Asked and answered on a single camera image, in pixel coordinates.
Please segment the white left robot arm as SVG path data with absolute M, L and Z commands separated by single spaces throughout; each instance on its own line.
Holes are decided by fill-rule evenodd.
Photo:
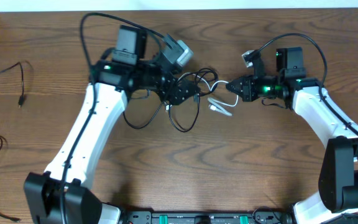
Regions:
M 144 58 L 150 31 L 121 26 L 117 44 L 91 67 L 80 113 L 62 148 L 43 174 L 30 173 L 24 192 L 34 223 L 120 223 L 120 208 L 91 191 L 101 153 L 133 92 L 150 90 L 162 103 L 179 105 L 199 88 L 177 74 L 193 52 L 169 35 L 151 60 Z

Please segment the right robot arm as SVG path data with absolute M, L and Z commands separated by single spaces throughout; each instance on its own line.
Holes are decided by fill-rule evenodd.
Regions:
M 317 78 L 308 78 L 300 47 L 276 50 L 277 76 L 268 76 L 260 52 L 242 54 L 251 75 L 226 84 L 244 102 L 284 101 L 322 142 L 325 153 L 318 191 L 295 203 L 280 223 L 358 223 L 358 125 L 341 110 Z

